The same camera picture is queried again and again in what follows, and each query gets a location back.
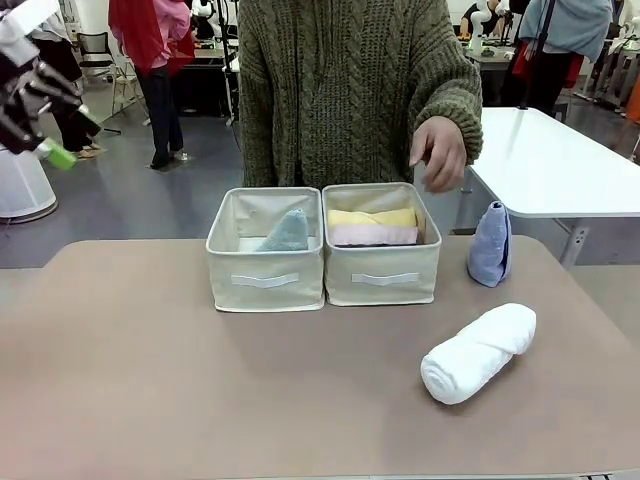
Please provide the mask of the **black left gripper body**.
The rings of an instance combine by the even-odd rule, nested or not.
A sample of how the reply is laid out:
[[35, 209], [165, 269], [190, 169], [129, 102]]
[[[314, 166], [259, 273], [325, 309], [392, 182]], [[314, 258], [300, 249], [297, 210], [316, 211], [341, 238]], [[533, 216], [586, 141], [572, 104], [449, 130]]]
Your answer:
[[36, 57], [18, 67], [1, 55], [1, 146], [13, 154], [33, 152], [45, 140], [38, 121], [50, 108], [50, 90], [65, 92], [65, 79]]

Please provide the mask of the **person's left hand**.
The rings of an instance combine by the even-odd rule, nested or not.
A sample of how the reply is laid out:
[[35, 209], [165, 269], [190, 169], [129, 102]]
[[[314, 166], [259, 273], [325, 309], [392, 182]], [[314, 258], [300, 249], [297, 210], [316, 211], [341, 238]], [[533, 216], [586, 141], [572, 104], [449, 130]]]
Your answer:
[[450, 119], [431, 117], [415, 131], [409, 166], [425, 164], [422, 182], [428, 192], [439, 194], [460, 187], [464, 182], [466, 162], [462, 133]]

